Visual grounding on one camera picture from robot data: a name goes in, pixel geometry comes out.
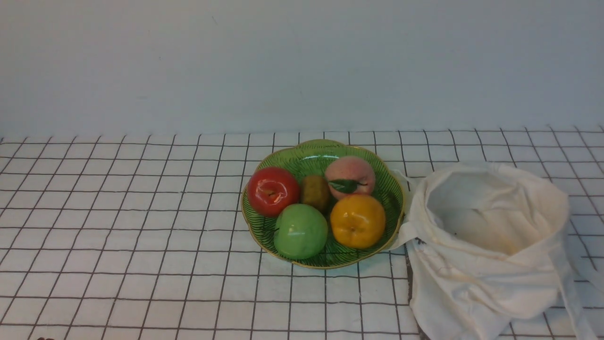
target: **grid pattern tablecloth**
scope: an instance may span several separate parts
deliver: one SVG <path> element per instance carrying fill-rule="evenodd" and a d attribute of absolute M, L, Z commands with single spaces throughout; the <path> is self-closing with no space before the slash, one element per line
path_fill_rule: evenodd
<path fill-rule="evenodd" d="M 423 177 L 508 163 L 570 194 L 570 241 L 604 271 L 604 129 L 27 138 L 0 143 L 0 339 L 419 339 L 402 249 L 311 270 L 252 240 L 259 161 L 327 138 Z M 577 280 L 604 338 L 604 296 Z M 503 339 L 574 338 L 558 302 Z"/>

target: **green plate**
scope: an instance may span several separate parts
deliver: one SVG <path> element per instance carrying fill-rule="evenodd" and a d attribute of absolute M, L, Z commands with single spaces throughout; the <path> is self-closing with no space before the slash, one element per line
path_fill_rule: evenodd
<path fill-rule="evenodd" d="M 277 219 L 263 217 L 252 209 L 249 205 L 246 186 L 243 189 L 241 199 L 243 216 L 249 226 L 249 232 L 262 249 L 277 258 L 302 267 L 334 269 L 368 258 L 386 248 L 394 240 L 404 216 L 402 209 L 404 204 L 403 188 L 386 164 L 373 152 L 356 146 L 347 146 L 333 140 L 310 140 L 293 148 L 272 153 L 260 162 L 256 170 L 268 166 L 278 166 L 290 171 L 300 182 L 302 178 L 308 175 L 324 175 L 327 166 L 331 162 L 347 155 L 355 155 L 365 159 L 371 164 L 376 174 L 376 186 L 372 196 L 382 203 L 386 211 L 386 231 L 382 238 L 371 248 L 357 250 L 339 244 L 334 239 L 331 228 L 329 228 L 327 244 L 321 253 L 305 260 L 290 260 L 281 256 L 273 244 Z"/>

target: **white drawstring bag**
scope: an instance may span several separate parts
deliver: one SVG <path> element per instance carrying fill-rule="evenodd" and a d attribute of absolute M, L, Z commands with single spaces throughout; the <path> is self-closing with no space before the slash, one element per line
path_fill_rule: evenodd
<path fill-rule="evenodd" d="M 493 163 L 456 164 L 414 187 L 406 222 L 389 249 L 407 245 L 411 310 L 431 340 L 495 339 L 512 319 L 551 307 L 558 293 L 577 339 L 597 339 L 567 260 L 570 205 L 564 192 Z M 604 292 L 604 276 L 577 264 Z"/>

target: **plate rim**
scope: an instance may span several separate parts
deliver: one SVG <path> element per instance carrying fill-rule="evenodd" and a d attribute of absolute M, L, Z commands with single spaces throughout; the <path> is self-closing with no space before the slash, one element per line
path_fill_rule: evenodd
<path fill-rule="evenodd" d="M 384 249 L 386 249 L 394 241 L 394 239 L 397 237 L 397 235 L 398 235 L 398 233 L 400 231 L 400 227 L 402 226 L 402 222 L 403 222 L 403 219 L 405 217 L 405 206 L 406 206 L 406 199 L 407 199 L 407 197 L 405 195 L 405 189 L 403 188 L 403 184 L 393 174 L 392 170 L 388 167 L 388 165 L 386 164 L 386 162 L 383 159 L 381 159 L 375 152 L 373 152 L 373 151 L 371 151 L 371 150 L 369 150 L 367 148 L 363 148 L 361 146 L 346 145 L 346 144 L 344 144 L 342 142 L 338 142 L 336 140 L 330 140 L 330 139 L 311 139 L 311 140 L 307 140 L 305 142 L 298 143 L 298 144 L 296 144 L 294 146 L 290 146 L 290 147 L 285 148 L 285 149 L 274 151 L 270 155 L 267 155 L 265 158 L 263 158 L 260 161 L 260 163 L 254 169 L 254 173 L 259 170 L 260 165 L 266 159 L 268 159 L 269 157 L 271 157 L 271 156 L 273 156 L 275 154 L 278 154 L 279 152 L 296 149 L 296 148 L 300 147 L 303 144 L 312 143 L 312 142 L 318 142 L 318 141 L 332 142 L 332 143 L 335 143 L 335 144 L 339 144 L 339 145 L 341 145 L 341 146 L 343 146 L 345 148 L 360 149 L 360 150 L 364 150 L 364 151 L 367 151 L 367 152 L 373 154 L 383 164 L 383 166 L 386 168 L 386 170 L 388 170 L 388 174 L 390 175 L 390 177 L 392 177 L 394 179 L 394 181 L 399 185 L 400 192 L 401 192 L 402 197 L 403 197 L 403 204 L 402 204 L 402 207 L 400 209 L 399 218 L 396 221 L 396 228 L 394 229 L 394 232 L 393 232 L 392 236 L 388 239 L 388 241 L 386 243 L 384 243 L 384 245 L 382 247 L 380 247 L 379 249 L 376 249 L 374 252 L 372 252 L 372 253 L 370 253 L 370 254 L 368 254 L 366 256 L 358 258 L 357 260 L 354 260 L 352 262 L 345 263 L 345 264 L 339 264 L 337 266 L 318 267 L 318 266 L 310 266 L 308 264 L 303 264 L 303 263 L 300 263 L 300 262 L 298 262 L 296 260 L 291 260 L 291 259 L 288 259 L 288 258 L 284 258 L 284 257 L 278 256 L 277 254 L 272 253 L 270 250 L 268 250 L 267 248 L 265 248 L 265 246 L 262 245 L 262 243 L 256 238 L 256 235 L 254 235 L 254 233 L 252 231 L 252 228 L 251 228 L 251 225 L 250 225 L 250 223 L 248 221 L 248 217 L 245 215 L 244 210 L 243 210 L 243 195 L 248 190 L 248 184 L 246 184 L 243 187 L 243 189 L 241 190 L 241 199 L 240 199 L 240 202 L 239 202 L 239 206 L 241 208 L 241 214 L 243 215 L 243 219 L 245 220 L 245 223 L 248 225 L 248 232 L 250 233 L 250 235 L 252 236 L 252 238 L 254 239 L 254 241 L 256 242 L 256 244 L 258 244 L 260 246 L 260 248 L 263 249 L 266 253 L 270 254 L 273 257 L 278 258 L 279 260 L 282 260 L 282 261 L 285 261 L 285 262 L 289 262 L 289 263 L 295 264 L 295 265 L 303 267 L 303 268 L 308 268 L 308 269 L 324 269 L 324 270 L 327 270 L 327 269 L 338 269 L 338 268 L 343 268 L 343 267 L 351 266 L 353 264 L 359 263 L 362 260 L 366 260 L 367 258 L 370 258 L 373 255 L 376 255 L 377 253 L 382 252 Z"/>

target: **red apple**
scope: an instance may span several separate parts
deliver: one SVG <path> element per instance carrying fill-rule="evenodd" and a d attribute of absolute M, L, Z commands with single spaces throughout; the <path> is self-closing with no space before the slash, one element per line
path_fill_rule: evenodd
<path fill-rule="evenodd" d="M 254 173 L 248 183 L 249 205 L 264 217 L 277 217 L 290 204 L 298 203 L 300 185 L 291 172 L 270 166 Z"/>

